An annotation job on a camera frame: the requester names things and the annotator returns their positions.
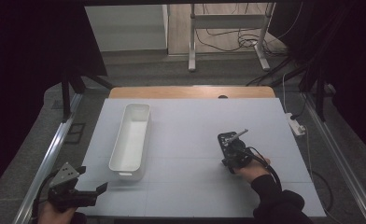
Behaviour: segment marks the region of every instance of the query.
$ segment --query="human hand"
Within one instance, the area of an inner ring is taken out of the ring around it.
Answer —
[[[265,160],[267,161],[268,164],[271,163],[269,159],[265,158]],[[256,179],[261,175],[270,174],[270,172],[256,160],[252,160],[250,164],[248,164],[246,167],[240,169],[234,168],[233,170],[235,171],[236,174],[241,175],[249,184],[252,183],[254,179]]]
[[[58,211],[51,203],[46,202],[41,211],[39,224],[69,224],[77,208],[68,208],[63,213]]]

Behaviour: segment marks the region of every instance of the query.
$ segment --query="wooden floor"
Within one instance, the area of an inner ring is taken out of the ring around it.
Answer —
[[[267,3],[240,3],[240,4],[196,4],[195,14],[264,14],[267,8]],[[168,53],[170,55],[187,54],[189,53],[190,43],[190,5],[171,5],[170,17],[169,17],[169,31],[168,31]],[[219,34],[224,32],[236,31],[234,33],[225,35],[210,35]],[[238,44],[238,30],[221,30],[221,29],[208,29],[197,30],[200,40],[208,45],[215,46],[216,48],[208,47],[200,43],[198,37],[195,36],[195,47],[198,53],[207,52],[225,52],[220,49],[225,49],[228,52],[236,51],[253,51],[251,47],[239,48]],[[260,30],[241,31],[240,35],[247,35],[246,38],[255,38],[259,35]],[[268,43],[270,50],[279,51],[286,50],[286,46],[274,36],[267,35],[265,40]]]

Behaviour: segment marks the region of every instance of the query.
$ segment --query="power strip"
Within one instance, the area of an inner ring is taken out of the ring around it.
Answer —
[[[291,119],[291,116],[292,116],[291,113],[286,113],[286,119],[288,120],[288,123],[294,135],[296,136],[305,135],[305,127],[300,125],[296,119]]]

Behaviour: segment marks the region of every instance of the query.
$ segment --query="aluminum profile rail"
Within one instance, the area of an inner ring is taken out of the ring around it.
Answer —
[[[38,168],[37,174],[32,182],[31,187],[28,189],[28,192],[23,199],[20,209],[18,210],[17,215],[14,218],[13,223],[28,223],[32,214],[32,203],[35,199],[38,189],[40,188],[41,183],[47,177],[47,175],[51,172],[51,169],[56,161],[60,149],[63,144],[63,140],[65,139],[67,133],[69,132],[70,126],[72,125],[73,119],[76,115],[76,111],[79,105],[79,102],[82,98],[81,94],[75,94],[73,96],[71,102],[71,113],[68,120],[65,123],[61,123],[54,138],[52,139],[51,144],[49,145],[49,149],[44,156],[43,161]]]
[[[311,117],[313,118],[317,128],[319,129],[322,138],[327,144],[328,149],[345,180],[345,183],[351,190],[351,193],[354,196],[359,206],[359,209],[361,210],[361,213],[366,218],[366,190],[361,185],[360,181],[355,175],[355,172],[349,165],[349,162],[347,161],[344,153],[341,151],[336,140],[333,138],[328,125],[326,124],[326,122],[323,122],[317,115],[312,97],[307,98],[307,103],[308,104],[306,105],[306,107],[310,112]]]

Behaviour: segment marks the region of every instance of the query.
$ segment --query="white plastic bin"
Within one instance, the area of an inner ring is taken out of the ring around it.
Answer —
[[[129,104],[125,107],[119,135],[109,168],[119,179],[140,180],[146,170],[150,106]]]

